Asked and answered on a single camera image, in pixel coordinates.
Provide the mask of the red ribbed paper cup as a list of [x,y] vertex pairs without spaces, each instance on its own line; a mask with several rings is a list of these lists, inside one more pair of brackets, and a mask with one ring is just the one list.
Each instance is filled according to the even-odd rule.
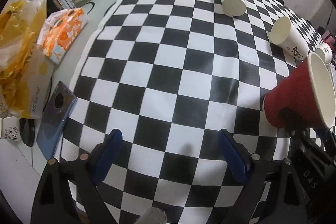
[[305,128],[332,128],[335,91],[325,63],[314,52],[264,97],[263,112],[270,125],[290,122]]

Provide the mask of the white paper cup right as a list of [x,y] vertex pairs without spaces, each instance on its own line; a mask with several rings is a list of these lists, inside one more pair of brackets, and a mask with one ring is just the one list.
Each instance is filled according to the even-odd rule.
[[333,58],[333,47],[327,43],[320,44],[314,52],[321,58],[321,60],[328,64]]

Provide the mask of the white paper cup middle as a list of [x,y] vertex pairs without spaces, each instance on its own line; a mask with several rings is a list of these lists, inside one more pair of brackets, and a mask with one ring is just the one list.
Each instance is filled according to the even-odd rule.
[[303,61],[308,56],[309,47],[306,40],[286,16],[278,18],[274,23],[270,32],[270,41],[299,61]]

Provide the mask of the blue smartphone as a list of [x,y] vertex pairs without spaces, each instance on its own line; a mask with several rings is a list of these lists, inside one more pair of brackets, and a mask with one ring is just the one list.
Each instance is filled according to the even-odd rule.
[[37,145],[46,160],[55,155],[63,128],[77,101],[64,82],[59,81],[48,101],[37,135]]

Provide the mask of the black round lid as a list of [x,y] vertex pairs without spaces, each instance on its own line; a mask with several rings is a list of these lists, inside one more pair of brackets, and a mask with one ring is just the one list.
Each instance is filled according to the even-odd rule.
[[22,142],[27,147],[32,147],[35,140],[35,120],[21,118],[19,120],[19,133]]

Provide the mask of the checkered black white tablecloth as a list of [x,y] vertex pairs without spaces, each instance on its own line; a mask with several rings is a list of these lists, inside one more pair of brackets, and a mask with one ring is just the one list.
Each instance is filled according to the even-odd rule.
[[88,41],[72,89],[61,158],[90,152],[115,128],[122,145],[98,191],[117,223],[150,207],[168,223],[221,223],[242,187],[218,147],[227,129],[251,153],[287,156],[288,135],[261,103],[298,61],[267,32],[288,17],[310,50],[319,33],[275,0],[247,0],[225,16],[221,0],[118,0]]

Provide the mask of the orange tissue pack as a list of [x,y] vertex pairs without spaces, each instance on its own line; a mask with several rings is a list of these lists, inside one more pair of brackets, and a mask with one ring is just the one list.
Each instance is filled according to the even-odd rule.
[[43,23],[37,47],[58,65],[87,22],[88,16],[81,7],[53,12]]

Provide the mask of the yellow plastic bag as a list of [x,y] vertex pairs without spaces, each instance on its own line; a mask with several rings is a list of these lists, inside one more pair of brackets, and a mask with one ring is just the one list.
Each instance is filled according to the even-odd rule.
[[1,12],[1,114],[30,118],[29,84],[23,77],[46,16],[46,0],[18,0]]

